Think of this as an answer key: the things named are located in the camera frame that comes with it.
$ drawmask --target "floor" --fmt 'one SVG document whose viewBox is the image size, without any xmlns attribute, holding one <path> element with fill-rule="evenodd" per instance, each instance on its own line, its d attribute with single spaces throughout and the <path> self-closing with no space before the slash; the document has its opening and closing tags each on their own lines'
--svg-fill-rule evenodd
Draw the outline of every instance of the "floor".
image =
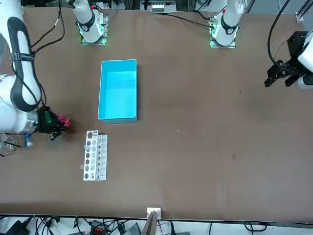
<svg viewBox="0 0 313 235">
<path fill-rule="evenodd" d="M 8 217 L 4 218 L 0 221 L 0 233 L 5 233 L 17 220 L 23 222 L 27 219 L 27 217 Z M 27 229 L 30 231 L 30 234 L 35 234 L 35 224 L 36 219 L 33 218 Z M 50 228 L 51 231 L 55 235 L 70 235 L 78 233 L 77 228 L 73 228 L 74 218 L 61 218 L 61 221 L 57 224 L 53 224 Z M 143 220 L 131 220 L 125 223 L 125 230 L 128 230 L 135 223 L 138 223 L 139 228 L 142 230 L 145 224 Z M 191 235 L 209 235 L 209 227 L 210 223 L 205 222 L 173 222 L 175 232 L 183 233 L 189 232 Z M 166 235 L 171 232 L 171 225 L 167 221 L 160 221 L 160 225 L 162 227 L 162 231 L 157 227 L 156 235 Z M 90 226 L 83 219 L 79 219 L 79 228 L 81 232 L 86 232 L 88 234 L 90 232 Z M 263 226 L 254 226 L 255 230 L 262 229 Z M 39 234 L 46 234 L 47 229 L 43 231 L 43 226 L 38 230 Z M 119 235 L 119 231 L 116 230 L 112 233 L 112 235 Z M 219 224 L 213 223 L 211 228 L 211 235 L 249 235 L 251 232 L 245 229 L 244 225 L 238 224 Z M 313 229 L 304 229 L 304 228 L 290 228 L 290 227 L 273 227 L 268 226 L 268 228 L 262 232 L 258 233 L 260 235 L 276 235 L 276 234 L 285 234 L 285 235 L 312 235 Z"/>
</svg>

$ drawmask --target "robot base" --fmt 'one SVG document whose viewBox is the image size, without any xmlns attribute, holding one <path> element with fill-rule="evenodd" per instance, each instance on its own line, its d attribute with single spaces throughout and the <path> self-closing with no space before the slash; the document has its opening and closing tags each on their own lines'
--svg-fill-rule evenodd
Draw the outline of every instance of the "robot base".
<svg viewBox="0 0 313 235">
<path fill-rule="evenodd" d="M 96 41 L 96 42 L 93 42 L 93 43 L 89 43 L 87 42 L 82 33 L 81 33 L 81 45 L 105 45 L 106 42 L 107 42 L 107 36 L 108 36 L 108 25 L 109 25 L 109 16 L 108 15 L 102 15 L 102 13 L 100 13 L 101 16 L 101 19 L 102 19 L 102 22 L 100 20 L 100 26 L 99 26 L 99 30 L 101 32 L 103 32 L 103 35 Z"/>
<path fill-rule="evenodd" d="M 211 48 L 214 48 L 214 47 L 217 47 L 217 48 L 236 48 L 235 39 L 236 39 L 237 31 L 235 33 L 235 37 L 234 37 L 233 42 L 228 46 L 222 46 L 218 42 L 216 42 L 216 40 L 212 36 L 215 33 L 216 27 L 218 25 L 218 16 L 214 16 L 213 18 L 211 18 L 209 20 L 209 25 L 214 27 L 214 29 L 210 28 L 210 32 L 209 32 L 210 33 L 210 47 Z"/>
</svg>

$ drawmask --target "brown table surface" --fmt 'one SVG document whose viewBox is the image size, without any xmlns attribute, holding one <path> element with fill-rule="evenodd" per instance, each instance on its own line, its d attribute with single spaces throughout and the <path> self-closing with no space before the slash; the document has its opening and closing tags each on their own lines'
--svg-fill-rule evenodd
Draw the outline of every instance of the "brown table surface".
<svg viewBox="0 0 313 235">
<path fill-rule="evenodd" d="M 145 217 L 160 207 L 163 218 L 312 221 L 313 92 L 263 84 L 275 15 L 244 14 L 237 48 L 211 49 L 206 28 L 142 11 L 118 11 L 105 46 L 81 46 L 72 10 L 62 13 L 64 39 L 35 65 L 48 105 L 76 133 L 37 135 L 33 149 L 0 159 L 0 212 Z M 56 17 L 56 8 L 27 8 L 31 41 Z M 301 29 L 282 15 L 273 55 Z M 59 35 L 60 23 L 44 42 Z M 279 57 L 288 59 L 286 45 Z M 138 122 L 105 125 L 97 119 L 100 64 L 133 58 Z M 108 134 L 106 181 L 83 181 L 87 130 Z"/>
</svg>

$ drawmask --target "metal bracket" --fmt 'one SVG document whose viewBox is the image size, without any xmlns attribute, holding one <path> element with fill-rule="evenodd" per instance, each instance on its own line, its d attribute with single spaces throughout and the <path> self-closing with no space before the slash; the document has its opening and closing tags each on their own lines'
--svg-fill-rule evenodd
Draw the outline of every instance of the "metal bracket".
<svg viewBox="0 0 313 235">
<path fill-rule="evenodd" d="M 147 208 L 147 218 L 152 212 L 157 213 L 157 219 L 161 219 L 161 208 L 153 208 L 153 207 L 148 207 Z"/>
</svg>

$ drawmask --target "blue plastic bin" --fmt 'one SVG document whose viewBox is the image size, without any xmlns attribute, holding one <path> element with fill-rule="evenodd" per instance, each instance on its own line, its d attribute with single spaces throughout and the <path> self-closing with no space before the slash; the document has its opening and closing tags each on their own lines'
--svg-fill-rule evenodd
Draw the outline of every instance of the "blue plastic bin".
<svg viewBox="0 0 313 235">
<path fill-rule="evenodd" d="M 137 121 L 137 61 L 102 61 L 98 119 L 106 124 Z"/>
</svg>

